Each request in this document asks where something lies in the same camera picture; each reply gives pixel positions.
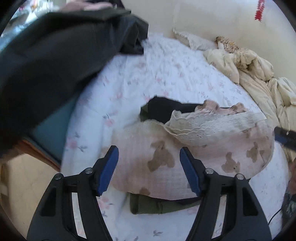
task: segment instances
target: olive green cloth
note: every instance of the olive green cloth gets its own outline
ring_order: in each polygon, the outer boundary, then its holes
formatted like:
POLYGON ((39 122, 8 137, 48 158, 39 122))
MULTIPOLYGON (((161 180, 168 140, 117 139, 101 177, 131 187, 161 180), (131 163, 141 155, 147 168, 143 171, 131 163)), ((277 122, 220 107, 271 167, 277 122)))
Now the olive green cloth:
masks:
POLYGON ((200 204, 201 198, 181 200, 164 200, 141 194, 130 193, 130 207, 132 214, 164 214, 171 213, 200 204))

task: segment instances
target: screw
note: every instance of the screw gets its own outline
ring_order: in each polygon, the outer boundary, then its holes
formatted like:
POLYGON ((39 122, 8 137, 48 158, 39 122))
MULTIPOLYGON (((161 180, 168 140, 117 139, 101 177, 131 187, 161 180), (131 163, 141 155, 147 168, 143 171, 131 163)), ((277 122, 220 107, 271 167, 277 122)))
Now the screw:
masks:
POLYGON ((54 176, 54 179, 55 179, 55 180, 59 180, 59 179, 62 178, 62 176, 63 176, 62 173, 57 173, 57 174, 54 176))
POLYGON ((244 180, 244 175, 243 174, 237 174, 237 179, 238 180, 244 180))
POLYGON ((213 170, 212 168, 207 168, 207 169, 205 170, 205 172, 206 172, 207 174, 213 174, 213 173, 214 173, 214 170, 213 170))
POLYGON ((93 170, 92 170, 91 167, 88 167, 84 171, 85 171, 86 174, 91 174, 93 170))

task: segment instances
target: bed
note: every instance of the bed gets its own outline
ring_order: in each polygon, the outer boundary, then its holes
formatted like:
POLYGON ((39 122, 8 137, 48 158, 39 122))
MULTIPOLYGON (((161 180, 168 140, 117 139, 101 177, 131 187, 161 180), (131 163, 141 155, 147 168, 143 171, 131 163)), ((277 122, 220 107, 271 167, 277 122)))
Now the bed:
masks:
MULTIPOLYGON (((143 56, 115 56, 83 90, 70 118, 61 172, 75 175, 93 166, 101 150, 111 145, 112 130, 139 120, 140 108, 155 95, 180 102, 211 99, 222 107, 241 102, 261 110, 249 94, 209 65, 202 51, 193 51, 175 39, 150 34, 143 56)), ((267 220, 280 209, 289 179, 286 157, 276 143, 268 166, 250 180, 267 220)), ((77 196, 73 194, 76 228, 84 236, 77 196)), ((213 237, 223 226, 226 197, 220 201, 213 237)), ((129 195, 111 185, 98 198, 113 240, 185 240, 198 206, 162 215, 133 215, 129 195)), ((281 215, 270 224, 272 236, 281 229, 281 215)))

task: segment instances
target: black cable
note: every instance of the black cable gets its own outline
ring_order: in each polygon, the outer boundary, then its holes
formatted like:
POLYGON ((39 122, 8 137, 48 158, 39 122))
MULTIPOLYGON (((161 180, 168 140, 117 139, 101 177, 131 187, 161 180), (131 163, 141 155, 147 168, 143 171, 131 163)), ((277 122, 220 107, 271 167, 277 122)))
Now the black cable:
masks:
POLYGON ((269 220, 268 225, 270 224, 271 220, 280 212, 281 208, 272 216, 272 218, 269 220))

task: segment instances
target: beige wall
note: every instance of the beige wall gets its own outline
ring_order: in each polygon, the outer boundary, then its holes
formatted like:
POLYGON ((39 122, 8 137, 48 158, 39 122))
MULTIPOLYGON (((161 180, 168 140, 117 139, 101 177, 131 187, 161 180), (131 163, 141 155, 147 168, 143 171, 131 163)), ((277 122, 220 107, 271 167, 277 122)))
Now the beige wall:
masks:
POLYGON ((214 40, 222 35, 269 60, 275 77, 296 84, 296 33, 272 0, 263 20, 254 20, 257 0, 122 0, 133 14, 149 22, 149 30, 172 37, 171 29, 214 40))

